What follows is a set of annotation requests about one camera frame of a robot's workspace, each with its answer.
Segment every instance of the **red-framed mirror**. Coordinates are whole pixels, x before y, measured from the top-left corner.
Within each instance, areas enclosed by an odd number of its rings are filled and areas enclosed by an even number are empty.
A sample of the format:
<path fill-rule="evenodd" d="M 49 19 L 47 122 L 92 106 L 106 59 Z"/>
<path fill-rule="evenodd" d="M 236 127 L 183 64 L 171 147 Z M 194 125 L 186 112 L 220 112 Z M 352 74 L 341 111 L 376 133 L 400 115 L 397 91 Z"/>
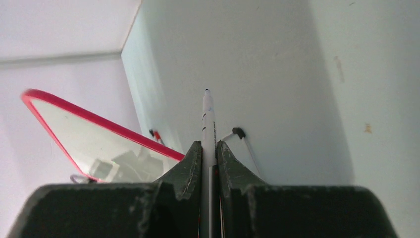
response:
<path fill-rule="evenodd" d="M 50 93 L 30 89 L 22 101 L 85 176 L 102 182 L 151 182 L 183 154 Z"/>

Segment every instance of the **red frame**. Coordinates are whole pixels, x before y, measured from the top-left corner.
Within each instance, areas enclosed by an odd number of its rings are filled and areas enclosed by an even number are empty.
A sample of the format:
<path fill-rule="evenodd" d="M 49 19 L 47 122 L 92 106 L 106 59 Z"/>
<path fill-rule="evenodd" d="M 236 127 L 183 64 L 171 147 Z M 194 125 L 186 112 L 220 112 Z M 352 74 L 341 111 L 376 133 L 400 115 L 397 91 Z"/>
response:
<path fill-rule="evenodd" d="M 100 117 L 84 108 L 81 108 L 79 106 L 76 106 L 62 98 L 59 98 L 53 94 L 41 91 L 41 90 L 37 90 L 37 89 L 29 89 L 26 90 L 22 95 L 21 95 L 21 99 L 23 101 L 23 103 L 28 107 L 28 109 L 32 112 L 32 114 L 37 118 L 37 120 L 41 123 L 41 125 L 45 128 L 45 130 L 48 132 L 48 134 L 50 134 L 50 136 L 54 139 L 54 141 L 57 143 L 57 145 L 62 149 L 62 151 L 65 153 L 65 155 L 70 159 L 70 161 L 74 164 L 74 166 L 77 168 L 77 170 L 92 178 L 92 179 L 96 179 L 91 177 L 90 175 L 85 174 L 84 172 L 82 172 L 80 170 L 80 168 L 77 166 L 77 164 L 74 162 L 74 160 L 71 158 L 70 154 L 67 152 L 67 150 L 64 148 L 64 146 L 60 143 L 60 141 L 58 140 L 58 138 L 55 136 L 55 134 L 53 133 L 53 131 L 50 129 L 50 127 L 47 125 L 47 123 L 44 121 L 44 119 L 42 118 L 42 116 L 39 114 L 39 112 L 36 110 L 36 108 L 34 107 L 34 105 L 32 104 L 31 100 L 32 99 L 37 99 L 37 100 L 41 100 L 44 101 L 46 103 L 52 104 L 54 106 L 57 106 L 59 108 L 62 108 L 63 110 L 66 110 L 76 116 L 79 116 L 85 120 L 91 121 L 105 129 L 108 129 L 122 137 L 125 137 L 129 140 L 132 140 L 136 143 L 139 143 L 142 146 L 145 146 L 151 150 L 154 150 L 158 153 L 161 153 L 165 156 L 171 157 L 175 160 L 182 160 L 184 158 L 184 155 L 172 150 L 166 146 L 163 146 L 153 140 L 150 140 L 140 134 L 137 134 L 127 128 L 124 128 L 116 123 L 113 123 L 103 117 Z"/>

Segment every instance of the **ceiling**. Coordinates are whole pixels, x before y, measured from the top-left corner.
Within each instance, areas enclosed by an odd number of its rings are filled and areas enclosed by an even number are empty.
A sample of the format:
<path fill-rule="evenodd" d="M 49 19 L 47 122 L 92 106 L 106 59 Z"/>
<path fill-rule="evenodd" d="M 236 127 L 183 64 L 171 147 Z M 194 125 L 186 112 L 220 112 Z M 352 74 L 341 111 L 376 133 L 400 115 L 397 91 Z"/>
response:
<path fill-rule="evenodd" d="M 265 181 L 367 187 L 419 237 L 418 4 L 144 1 L 121 54 L 140 127 L 186 152 L 209 88 L 217 138 L 242 127 Z"/>
<path fill-rule="evenodd" d="M 141 0 L 0 0 L 0 63 L 120 52 Z"/>

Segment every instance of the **white wall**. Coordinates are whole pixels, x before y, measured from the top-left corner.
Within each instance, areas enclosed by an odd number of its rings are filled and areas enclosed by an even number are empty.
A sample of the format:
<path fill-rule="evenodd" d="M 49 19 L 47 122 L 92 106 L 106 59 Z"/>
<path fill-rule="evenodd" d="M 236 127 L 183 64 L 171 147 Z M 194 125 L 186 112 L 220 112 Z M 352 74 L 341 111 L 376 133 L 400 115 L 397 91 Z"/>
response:
<path fill-rule="evenodd" d="M 119 52 L 140 0 L 1 0 L 0 62 Z"/>
<path fill-rule="evenodd" d="M 311 6 L 354 183 L 375 192 L 401 237 L 419 237 L 420 2 L 314 0 Z M 372 134 L 363 133 L 365 123 Z"/>
<path fill-rule="evenodd" d="M 218 138 L 246 130 L 268 182 L 366 186 L 420 236 L 419 3 L 354 2 L 145 1 L 122 52 L 142 126 L 185 152 L 209 88 Z"/>
<path fill-rule="evenodd" d="M 121 59 L 0 69 L 0 237 L 39 186 L 69 182 L 76 169 L 20 100 L 27 88 L 55 94 L 140 133 Z"/>

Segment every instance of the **wall mark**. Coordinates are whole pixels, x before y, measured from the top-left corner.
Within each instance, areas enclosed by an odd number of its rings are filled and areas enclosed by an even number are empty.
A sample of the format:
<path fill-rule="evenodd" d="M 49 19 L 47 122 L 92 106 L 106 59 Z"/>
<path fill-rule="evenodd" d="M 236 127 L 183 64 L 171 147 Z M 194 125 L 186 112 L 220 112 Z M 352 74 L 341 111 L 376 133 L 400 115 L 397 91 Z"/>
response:
<path fill-rule="evenodd" d="M 369 123 L 365 123 L 365 131 L 364 132 L 372 134 L 372 126 Z"/>
<path fill-rule="evenodd" d="M 338 56 L 334 57 L 335 64 L 337 66 L 338 72 L 340 73 L 340 81 L 344 83 L 344 73 L 343 68 L 341 67 L 341 60 L 338 58 Z"/>

